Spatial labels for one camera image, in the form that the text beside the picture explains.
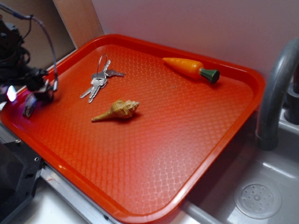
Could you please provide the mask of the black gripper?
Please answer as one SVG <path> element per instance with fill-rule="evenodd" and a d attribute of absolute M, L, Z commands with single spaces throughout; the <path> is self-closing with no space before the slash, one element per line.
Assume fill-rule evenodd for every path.
<path fill-rule="evenodd" d="M 26 86 L 38 100 L 52 102 L 54 98 L 54 91 L 49 83 L 49 80 L 44 79 L 44 76 L 46 75 L 48 75 L 46 70 L 37 68 L 1 68 L 1 102 L 13 102 L 16 99 L 16 93 L 11 90 L 11 86 Z"/>

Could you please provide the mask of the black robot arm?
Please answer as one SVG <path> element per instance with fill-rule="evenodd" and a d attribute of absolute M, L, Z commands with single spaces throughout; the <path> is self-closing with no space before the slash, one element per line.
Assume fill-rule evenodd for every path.
<path fill-rule="evenodd" d="M 14 86 L 26 86 L 38 100 L 52 101 L 56 86 L 45 79 L 45 69 L 30 67 L 30 53 L 22 47 L 24 38 L 12 23 L 0 18 L 0 101 L 16 99 Z"/>

